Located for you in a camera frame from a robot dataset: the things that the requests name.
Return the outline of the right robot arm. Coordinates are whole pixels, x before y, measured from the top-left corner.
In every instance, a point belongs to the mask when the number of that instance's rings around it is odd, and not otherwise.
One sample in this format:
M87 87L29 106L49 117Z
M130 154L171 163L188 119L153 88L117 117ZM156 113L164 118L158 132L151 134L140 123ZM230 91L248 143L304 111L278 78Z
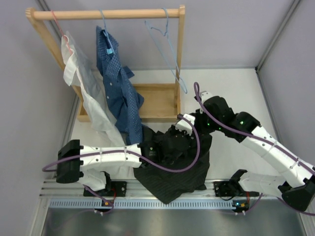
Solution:
M234 113L226 100L209 92L200 92L195 85L195 123L202 130L220 131L249 148L278 175L256 174L239 169L226 182L223 189L232 196L260 193L277 197L296 211L305 212L315 197L315 167L300 159L273 138L261 123L246 112Z

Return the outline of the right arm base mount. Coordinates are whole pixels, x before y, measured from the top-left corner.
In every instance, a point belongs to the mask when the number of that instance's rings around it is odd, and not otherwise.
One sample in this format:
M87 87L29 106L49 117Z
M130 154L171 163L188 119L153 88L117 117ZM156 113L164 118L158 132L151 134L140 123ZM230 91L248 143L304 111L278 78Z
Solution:
M215 181L214 191L216 197L224 201L233 201L234 215L246 215L254 208L262 198L262 194L254 191L245 191L239 181L248 171L239 169L229 180Z

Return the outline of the black pinstriped shirt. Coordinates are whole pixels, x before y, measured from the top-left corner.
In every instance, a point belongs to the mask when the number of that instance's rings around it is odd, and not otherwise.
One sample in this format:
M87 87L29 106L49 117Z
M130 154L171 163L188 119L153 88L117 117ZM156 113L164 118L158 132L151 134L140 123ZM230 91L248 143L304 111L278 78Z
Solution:
M160 137L164 134L160 131L155 132L148 127L143 127L143 142L139 144L142 156L154 163L171 170L181 170L189 165L162 165L160 164L159 143ZM198 161L184 172L174 173L172 171L161 170L150 163L143 161L139 168L133 170L135 178L144 186L147 183L179 183L192 184L195 187L205 182L207 172L210 167L210 147L212 135L205 132L198 132L196 138L196 152L200 152ZM157 198L164 204L175 200L174 198Z

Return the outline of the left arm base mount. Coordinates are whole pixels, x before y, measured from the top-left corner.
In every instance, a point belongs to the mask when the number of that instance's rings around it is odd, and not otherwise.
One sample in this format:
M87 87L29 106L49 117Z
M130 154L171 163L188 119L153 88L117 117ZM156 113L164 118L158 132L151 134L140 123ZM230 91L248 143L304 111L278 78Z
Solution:
M99 197L105 198L106 201L102 200L101 205L105 208L95 208L96 213L105 214L111 212L113 206L115 205L115 200L117 197L126 196L126 181L112 181L109 189L105 188L102 190L94 191L91 193L89 190L84 188L84 197Z

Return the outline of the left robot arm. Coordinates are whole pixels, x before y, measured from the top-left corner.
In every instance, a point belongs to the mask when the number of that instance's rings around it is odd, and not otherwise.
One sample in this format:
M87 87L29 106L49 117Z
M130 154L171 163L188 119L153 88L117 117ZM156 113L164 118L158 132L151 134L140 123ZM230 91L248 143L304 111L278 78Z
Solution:
M200 139L194 127L173 125L166 132L143 127L143 142L123 147L91 147L69 141L58 153L56 181L80 183L100 196L111 192L111 167L131 167L155 176L185 173L197 163Z

